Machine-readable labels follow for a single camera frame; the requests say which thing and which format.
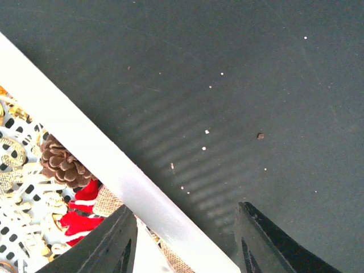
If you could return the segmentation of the brown pine cone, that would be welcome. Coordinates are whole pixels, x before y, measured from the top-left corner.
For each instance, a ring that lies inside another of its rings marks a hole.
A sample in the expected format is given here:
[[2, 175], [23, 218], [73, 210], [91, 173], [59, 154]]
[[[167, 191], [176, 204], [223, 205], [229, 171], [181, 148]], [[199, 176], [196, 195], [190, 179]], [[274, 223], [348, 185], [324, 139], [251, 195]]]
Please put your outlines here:
[[42, 174], [70, 188], [85, 187], [97, 178], [52, 134], [40, 146]]

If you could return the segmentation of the white perforated plastic basket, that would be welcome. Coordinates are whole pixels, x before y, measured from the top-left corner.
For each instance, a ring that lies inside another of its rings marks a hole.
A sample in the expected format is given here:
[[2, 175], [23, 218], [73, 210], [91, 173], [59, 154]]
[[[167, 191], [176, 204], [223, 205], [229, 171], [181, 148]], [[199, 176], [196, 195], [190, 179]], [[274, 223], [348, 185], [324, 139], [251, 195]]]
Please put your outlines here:
[[195, 272], [239, 267], [7, 37], [1, 85]]

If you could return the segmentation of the burlap bow ornament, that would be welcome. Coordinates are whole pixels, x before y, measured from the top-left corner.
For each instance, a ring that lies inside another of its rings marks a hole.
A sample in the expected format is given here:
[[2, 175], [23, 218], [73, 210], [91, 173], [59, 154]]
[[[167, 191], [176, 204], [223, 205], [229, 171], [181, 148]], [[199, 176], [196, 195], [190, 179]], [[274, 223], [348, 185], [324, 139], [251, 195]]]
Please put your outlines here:
[[103, 185], [98, 192], [92, 212], [107, 218], [122, 205], [123, 202]]

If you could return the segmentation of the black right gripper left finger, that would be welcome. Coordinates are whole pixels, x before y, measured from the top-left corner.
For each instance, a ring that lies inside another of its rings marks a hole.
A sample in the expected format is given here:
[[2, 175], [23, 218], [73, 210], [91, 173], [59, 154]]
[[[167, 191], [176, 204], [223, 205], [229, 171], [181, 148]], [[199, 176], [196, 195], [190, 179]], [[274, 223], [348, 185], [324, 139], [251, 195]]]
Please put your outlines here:
[[38, 273], [132, 273], [137, 232], [137, 219], [123, 205]]

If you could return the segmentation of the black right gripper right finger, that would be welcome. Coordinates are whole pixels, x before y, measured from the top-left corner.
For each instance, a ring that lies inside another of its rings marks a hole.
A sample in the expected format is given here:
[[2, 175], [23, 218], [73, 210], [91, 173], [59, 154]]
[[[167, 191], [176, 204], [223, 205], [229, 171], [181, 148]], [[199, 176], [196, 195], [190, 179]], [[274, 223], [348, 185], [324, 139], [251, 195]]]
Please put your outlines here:
[[240, 272], [339, 272], [249, 202], [236, 207], [235, 241]]

